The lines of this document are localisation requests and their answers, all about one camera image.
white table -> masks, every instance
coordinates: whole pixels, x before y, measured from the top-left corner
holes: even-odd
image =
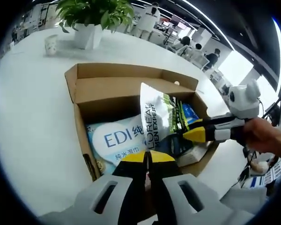
[[[199,80],[197,91],[209,116],[228,111],[201,70],[155,44],[104,32],[100,46],[69,50],[71,57],[44,56],[44,38],[61,29],[31,34],[0,61],[0,161],[16,193],[36,215],[61,211],[91,183],[76,134],[64,72],[81,62],[114,62],[163,68]],[[235,141],[220,144],[199,176],[221,198],[245,165]]]

open cardboard box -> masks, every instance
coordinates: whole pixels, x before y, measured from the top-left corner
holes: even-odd
[[[207,107],[195,92],[198,80],[167,70],[112,63],[77,64],[65,73],[81,151],[93,180],[101,174],[90,148],[85,124],[114,122],[140,114],[141,83],[189,103],[200,118]],[[197,176],[212,157],[212,146],[200,162],[182,168]]]

potted plant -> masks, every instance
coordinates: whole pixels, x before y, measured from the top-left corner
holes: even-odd
[[[65,33],[65,26],[75,30],[74,42],[81,49],[99,46],[102,31],[115,31],[121,25],[131,25],[133,8],[126,0],[61,0],[56,10],[60,10],[59,25]]]

human hand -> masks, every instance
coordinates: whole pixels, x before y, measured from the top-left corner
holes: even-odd
[[[252,119],[244,125],[243,131],[250,149],[281,156],[281,131],[268,121],[261,118]]]

green leaves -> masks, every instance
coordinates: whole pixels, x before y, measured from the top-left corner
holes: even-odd
[[[134,11],[126,0],[60,0],[56,10],[64,25],[74,29],[76,23],[101,24],[102,29],[116,29],[120,24],[132,24]]]

